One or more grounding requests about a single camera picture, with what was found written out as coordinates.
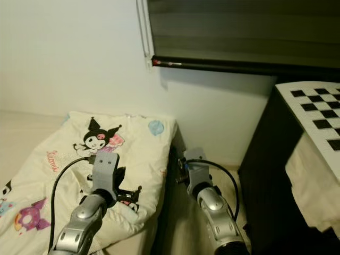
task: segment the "white wall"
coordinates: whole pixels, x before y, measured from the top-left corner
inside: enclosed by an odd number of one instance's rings
[[[0,1],[0,108],[177,118],[188,147],[239,164],[273,78],[146,69],[135,0]]]

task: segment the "white square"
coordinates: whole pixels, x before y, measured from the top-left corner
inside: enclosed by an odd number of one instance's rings
[[[337,89],[340,89],[340,87],[332,87],[332,88],[328,88],[328,92],[331,94],[339,94],[340,91],[338,91]]]
[[[326,102],[334,102],[334,97],[331,94],[320,95],[320,97]]]
[[[295,97],[296,102],[300,105],[310,104],[312,101],[308,97]]]
[[[340,117],[340,109],[333,109],[333,111]]]
[[[331,107],[326,102],[317,102],[314,103],[318,110],[330,110]]]
[[[317,95],[319,95],[313,88],[304,88],[302,91],[307,96],[317,96]]]
[[[331,124],[335,129],[340,128],[340,118],[328,118],[327,121]]]
[[[316,121],[316,120],[324,119],[325,117],[318,110],[310,110],[310,111],[306,112],[306,118],[308,118],[312,121]]]
[[[318,135],[322,136],[326,140],[339,138],[338,133],[334,129],[320,129],[320,133]]]

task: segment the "white cloth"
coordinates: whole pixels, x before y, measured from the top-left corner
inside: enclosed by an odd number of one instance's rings
[[[286,172],[306,223],[320,231],[332,227],[340,237],[340,184],[306,133],[295,147]]]
[[[9,187],[4,187],[6,194],[0,196],[1,254],[47,254],[54,181],[69,162],[85,154],[95,154],[98,148],[120,155],[118,166],[126,166],[120,188],[136,190],[141,185],[142,190],[137,205],[133,206],[139,206],[137,212],[123,203],[108,210],[90,251],[133,235],[156,210],[175,121],[77,112],[69,116],[58,131],[32,152]],[[92,125],[89,130],[92,116],[100,127]],[[90,192],[92,184],[86,177],[91,171],[92,165],[81,161],[61,178],[55,198],[55,239],[82,196]]]

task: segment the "black cable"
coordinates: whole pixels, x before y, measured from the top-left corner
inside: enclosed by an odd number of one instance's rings
[[[231,209],[231,207],[230,207],[230,205],[228,204],[228,210],[229,210],[229,213],[230,213],[230,215],[232,216],[232,218],[234,219],[235,218],[235,216],[234,216],[234,214],[233,214],[233,211],[232,211],[232,209]]]
[[[234,221],[236,222],[237,216],[238,216],[239,210],[240,210],[239,189],[237,188],[236,181],[235,181],[234,177],[231,175],[231,173],[227,169],[225,169],[223,166],[220,166],[220,165],[218,165],[218,164],[216,164],[214,162],[211,162],[211,161],[208,161],[208,160],[204,160],[204,159],[189,159],[189,160],[185,161],[185,163],[204,163],[204,164],[212,165],[212,166],[215,166],[215,167],[221,169],[223,172],[225,172],[230,177],[230,179],[233,182],[235,193],[236,193],[235,215],[233,216],[233,214],[232,214],[232,217],[233,217]]]
[[[53,189],[52,189],[52,194],[51,194],[51,232],[49,236],[49,245],[48,245],[48,252],[52,249],[53,246],[53,239],[54,239],[54,196],[55,196],[55,191],[57,189],[58,181],[62,177],[62,175],[65,173],[65,171],[75,163],[82,161],[82,160],[89,160],[89,157],[84,157],[84,158],[78,158],[75,161],[72,161],[69,163],[67,166],[64,167],[64,169],[60,172],[58,175],[57,179],[54,182]]]

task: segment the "blue circle print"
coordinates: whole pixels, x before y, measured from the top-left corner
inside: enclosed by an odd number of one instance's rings
[[[149,130],[154,136],[162,134],[164,131],[164,126],[161,121],[151,121],[149,123]]]
[[[70,118],[70,115],[69,114],[67,114],[66,116],[65,116],[65,118],[64,118],[64,120],[63,120],[63,123],[62,123],[62,125],[66,122],[66,121],[68,121],[69,120],[69,118]]]

